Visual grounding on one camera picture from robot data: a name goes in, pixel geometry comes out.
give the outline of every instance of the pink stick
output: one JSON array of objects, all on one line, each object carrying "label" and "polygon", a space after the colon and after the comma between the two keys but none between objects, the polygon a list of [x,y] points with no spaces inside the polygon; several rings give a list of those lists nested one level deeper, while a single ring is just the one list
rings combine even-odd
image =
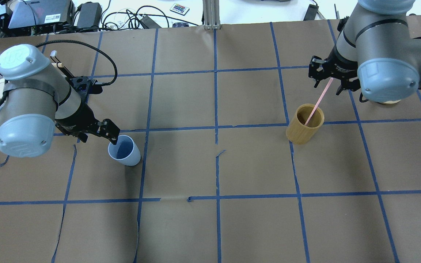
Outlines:
[{"label": "pink stick", "polygon": [[316,105],[314,105],[313,111],[311,112],[310,116],[308,117],[308,119],[305,122],[305,126],[308,125],[308,122],[311,120],[311,117],[313,117],[314,112],[316,111],[316,109],[318,108],[319,104],[321,103],[321,100],[323,99],[324,95],[326,94],[327,89],[329,88],[329,86],[331,85],[332,81],[334,79],[330,78],[329,82],[327,83],[326,87],[323,90],[323,93],[321,94],[321,97],[319,97],[318,102],[316,103]]}]

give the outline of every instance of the white label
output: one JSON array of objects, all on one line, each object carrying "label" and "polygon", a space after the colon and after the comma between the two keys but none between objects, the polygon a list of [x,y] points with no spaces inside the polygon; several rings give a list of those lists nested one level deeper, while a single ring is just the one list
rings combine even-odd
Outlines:
[{"label": "white label", "polygon": [[52,23],[52,22],[59,22],[60,18],[61,18],[61,14],[47,15],[45,17],[45,24]]}]

